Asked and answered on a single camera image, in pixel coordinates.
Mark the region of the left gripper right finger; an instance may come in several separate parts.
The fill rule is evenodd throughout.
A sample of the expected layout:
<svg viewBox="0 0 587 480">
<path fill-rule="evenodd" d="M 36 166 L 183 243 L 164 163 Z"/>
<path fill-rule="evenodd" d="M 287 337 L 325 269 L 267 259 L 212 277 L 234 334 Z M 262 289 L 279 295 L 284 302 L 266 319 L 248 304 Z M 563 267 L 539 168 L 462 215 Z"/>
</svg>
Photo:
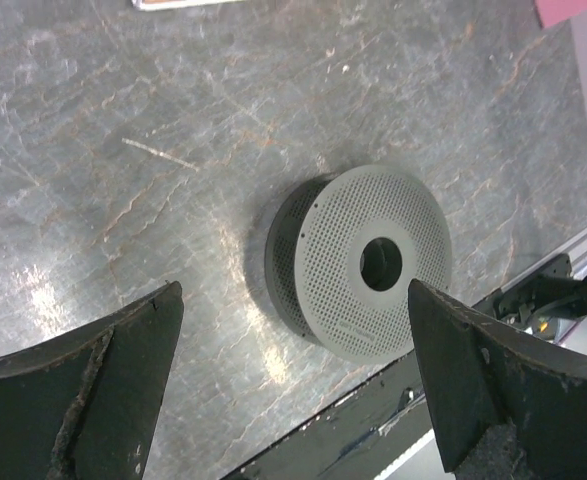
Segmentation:
<svg viewBox="0 0 587 480">
<path fill-rule="evenodd" d="M 518 331 L 417 279 L 408 307 L 446 472 L 587 479 L 587 355 Z"/>
</svg>

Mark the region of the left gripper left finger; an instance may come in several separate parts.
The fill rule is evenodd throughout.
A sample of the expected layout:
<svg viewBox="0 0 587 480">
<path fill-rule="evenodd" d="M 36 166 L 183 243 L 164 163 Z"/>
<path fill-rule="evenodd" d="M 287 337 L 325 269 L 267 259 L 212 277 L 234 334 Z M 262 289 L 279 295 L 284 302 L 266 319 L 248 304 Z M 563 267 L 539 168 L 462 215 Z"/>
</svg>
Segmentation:
<svg viewBox="0 0 587 480">
<path fill-rule="evenodd" d="M 0 357 L 0 479 L 140 479 L 184 315 L 167 283 Z"/>
</svg>

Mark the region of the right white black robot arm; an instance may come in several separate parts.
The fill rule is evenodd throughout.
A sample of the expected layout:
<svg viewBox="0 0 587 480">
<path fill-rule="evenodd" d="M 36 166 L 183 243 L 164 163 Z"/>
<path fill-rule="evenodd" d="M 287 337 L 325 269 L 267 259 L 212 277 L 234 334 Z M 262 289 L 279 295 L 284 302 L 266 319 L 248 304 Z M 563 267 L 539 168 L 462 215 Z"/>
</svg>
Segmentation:
<svg viewBox="0 0 587 480">
<path fill-rule="evenodd" d="M 493 303 L 497 320 L 513 319 L 527 328 L 542 318 L 577 321 L 587 316 L 587 276 L 583 279 L 537 275 L 513 291 L 501 293 Z"/>
</svg>

